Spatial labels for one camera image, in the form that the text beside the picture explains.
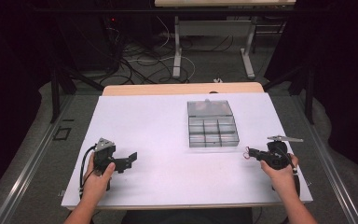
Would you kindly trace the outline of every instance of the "plastic organizer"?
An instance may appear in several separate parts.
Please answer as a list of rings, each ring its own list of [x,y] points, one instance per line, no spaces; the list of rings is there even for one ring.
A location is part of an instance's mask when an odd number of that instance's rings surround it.
[[[187,102],[190,147],[236,147],[240,142],[228,101]]]

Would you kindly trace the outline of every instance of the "wire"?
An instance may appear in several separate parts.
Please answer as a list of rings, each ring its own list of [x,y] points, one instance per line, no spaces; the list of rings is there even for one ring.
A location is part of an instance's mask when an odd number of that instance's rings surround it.
[[[255,220],[254,224],[257,224],[257,222],[260,220],[262,213],[263,213],[263,207],[260,207],[260,213],[258,214],[258,217],[257,217],[257,219]]]
[[[80,195],[80,198],[83,194],[83,187],[84,187],[84,183],[86,182],[87,178],[89,178],[90,174],[87,176],[86,180],[83,182],[83,173],[84,173],[84,164],[86,163],[86,158],[87,158],[87,155],[95,149],[97,145],[94,145],[93,147],[90,147],[89,149],[87,149],[86,153],[84,154],[83,156],[83,161],[81,162],[81,167],[80,167],[80,178],[79,178],[79,181],[80,181],[80,184],[79,184],[79,195]]]

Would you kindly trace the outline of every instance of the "metal frame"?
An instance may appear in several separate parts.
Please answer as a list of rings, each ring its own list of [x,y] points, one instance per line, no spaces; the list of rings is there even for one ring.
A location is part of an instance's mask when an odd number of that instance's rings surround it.
[[[179,21],[175,16],[175,57],[173,62],[173,77],[180,76],[182,49],[181,35],[233,35],[247,36],[245,49],[241,49],[241,57],[245,72],[249,79],[255,79],[255,73],[249,58],[252,40],[255,35],[257,17],[251,21]]]

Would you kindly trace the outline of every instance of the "desk leg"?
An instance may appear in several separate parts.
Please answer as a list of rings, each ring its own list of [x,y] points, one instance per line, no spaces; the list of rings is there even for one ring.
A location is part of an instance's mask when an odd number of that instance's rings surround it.
[[[172,77],[179,78],[181,60],[182,60],[182,50],[180,48],[179,18],[175,16],[175,59],[173,61]]]
[[[255,72],[253,70],[251,60],[249,59],[249,52],[252,47],[252,40],[255,36],[256,23],[257,23],[257,17],[252,17],[252,24],[249,26],[248,37],[246,39],[246,47],[245,49],[241,49],[243,65],[245,66],[246,76],[249,79],[255,79]]]

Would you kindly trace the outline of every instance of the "white desk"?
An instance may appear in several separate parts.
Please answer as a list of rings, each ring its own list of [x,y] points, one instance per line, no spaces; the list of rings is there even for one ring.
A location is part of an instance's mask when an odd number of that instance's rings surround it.
[[[228,100],[240,137],[237,147],[189,147],[186,103],[205,99]],[[78,204],[81,160],[100,137],[116,143],[114,157],[138,152],[138,160],[124,174],[114,173],[111,189],[98,204],[99,209],[281,204],[259,161],[246,160],[242,155],[247,146],[267,150],[267,137],[276,134],[285,135],[268,94],[263,92],[101,96],[62,206],[73,209]],[[299,173],[300,199],[311,202]]]
[[[296,0],[156,0],[156,7],[258,7],[294,5]],[[173,77],[180,76],[182,49],[181,35],[232,35],[247,36],[245,48],[241,49],[241,57],[246,76],[255,79],[255,73],[249,59],[249,51],[255,35],[257,18],[251,21],[179,21],[175,17],[175,57]]]

